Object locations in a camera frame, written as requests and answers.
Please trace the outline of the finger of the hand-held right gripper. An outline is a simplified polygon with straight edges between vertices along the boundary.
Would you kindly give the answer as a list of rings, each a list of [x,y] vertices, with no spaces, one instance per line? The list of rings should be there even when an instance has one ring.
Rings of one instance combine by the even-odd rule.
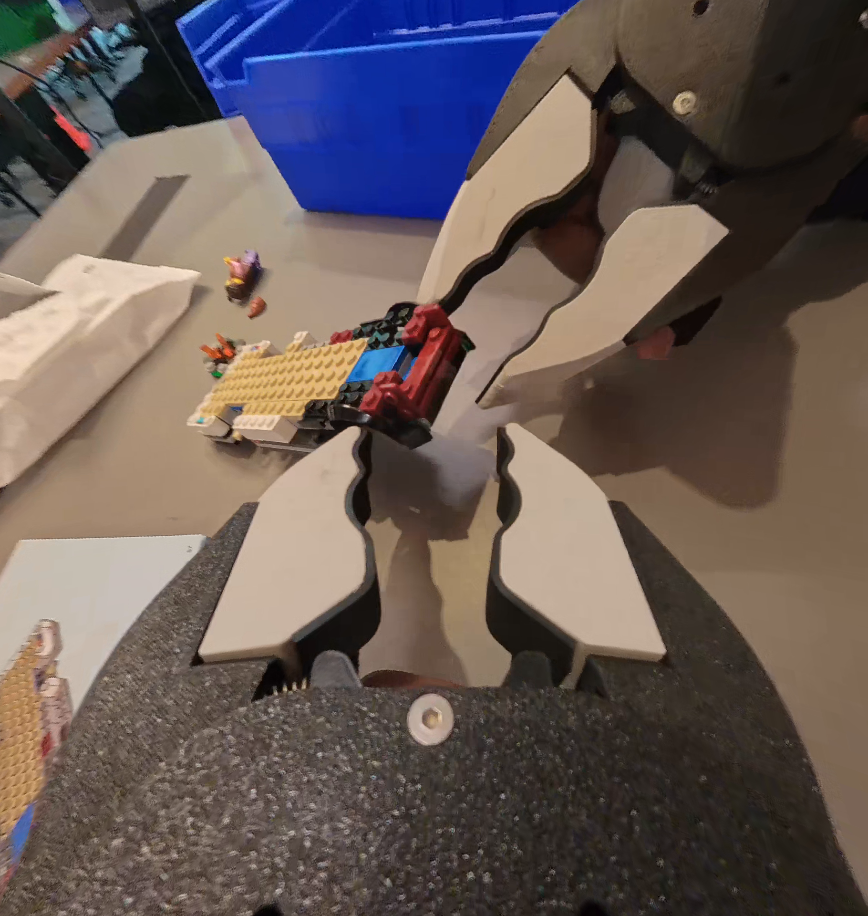
[[[597,114],[565,73],[452,200],[417,290],[417,303],[454,313],[508,259],[539,216],[581,183],[596,147]]]
[[[586,285],[549,312],[477,398],[482,409],[552,394],[625,338],[728,235],[696,204],[642,208],[609,237]]]

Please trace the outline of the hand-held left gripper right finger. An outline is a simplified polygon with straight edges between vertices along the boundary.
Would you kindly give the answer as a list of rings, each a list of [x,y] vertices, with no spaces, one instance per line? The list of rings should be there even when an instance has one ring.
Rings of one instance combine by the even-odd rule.
[[[539,656],[559,686],[590,658],[660,662],[664,639],[604,493],[576,464],[511,423],[498,430],[497,515],[487,626],[510,653]]]

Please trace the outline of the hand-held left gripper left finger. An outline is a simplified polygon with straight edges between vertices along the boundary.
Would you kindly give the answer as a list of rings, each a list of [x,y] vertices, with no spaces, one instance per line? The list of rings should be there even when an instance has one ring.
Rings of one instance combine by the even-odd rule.
[[[368,481],[371,432],[343,431],[260,498],[199,644],[204,663],[325,651],[357,663],[381,621]]]

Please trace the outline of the toy brick model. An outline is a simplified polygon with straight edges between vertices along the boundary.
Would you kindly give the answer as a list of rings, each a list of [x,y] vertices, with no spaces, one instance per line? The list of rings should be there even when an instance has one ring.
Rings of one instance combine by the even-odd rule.
[[[359,428],[414,450],[431,441],[474,348],[439,305],[413,302],[324,341],[300,332],[280,347],[246,343],[186,426],[215,442],[301,453]]]

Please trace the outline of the person's right hand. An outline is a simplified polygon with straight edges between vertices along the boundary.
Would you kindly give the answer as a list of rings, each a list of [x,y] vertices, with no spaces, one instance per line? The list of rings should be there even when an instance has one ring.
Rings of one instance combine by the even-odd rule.
[[[600,257],[606,235],[632,212],[672,198],[674,170],[641,140],[626,136],[624,151],[612,130],[611,112],[597,121],[595,157],[582,193],[546,228],[536,230],[539,252],[568,280],[585,284]]]

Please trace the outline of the blue plastic bin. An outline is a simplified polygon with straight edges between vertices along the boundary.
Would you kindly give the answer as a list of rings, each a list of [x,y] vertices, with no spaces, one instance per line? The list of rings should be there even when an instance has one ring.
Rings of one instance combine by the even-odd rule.
[[[176,21],[309,212],[441,221],[570,1],[212,1]]]

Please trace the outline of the small orange toy bricks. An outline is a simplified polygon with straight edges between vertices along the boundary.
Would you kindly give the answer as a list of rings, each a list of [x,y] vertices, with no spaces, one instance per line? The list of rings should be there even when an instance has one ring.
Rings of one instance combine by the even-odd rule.
[[[206,372],[215,380],[222,378],[228,366],[244,346],[245,342],[242,340],[228,340],[216,334],[215,343],[202,344],[199,347]]]

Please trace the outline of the instruction sheet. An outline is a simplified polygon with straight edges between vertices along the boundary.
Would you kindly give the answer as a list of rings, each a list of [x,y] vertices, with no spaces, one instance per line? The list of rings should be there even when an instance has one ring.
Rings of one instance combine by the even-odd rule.
[[[94,679],[205,535],[26,540],[0,575],[0,899]]]

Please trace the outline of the purple toy figure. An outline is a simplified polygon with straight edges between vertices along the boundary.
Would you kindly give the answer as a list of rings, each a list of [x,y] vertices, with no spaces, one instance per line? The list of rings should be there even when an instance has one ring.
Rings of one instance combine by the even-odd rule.
[[[225,257],[223,263],[228,269],[224,290],[229,302],[246,304],[253,297],[263,276],[259,254],[246,249],[241,256]]]

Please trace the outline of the white paper bag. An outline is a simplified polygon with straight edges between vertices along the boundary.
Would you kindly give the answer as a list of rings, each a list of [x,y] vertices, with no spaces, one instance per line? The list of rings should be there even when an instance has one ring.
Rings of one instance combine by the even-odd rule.
[[[0,491],[95,407],[188,310],[196,270],[74,255],[0,317]]]

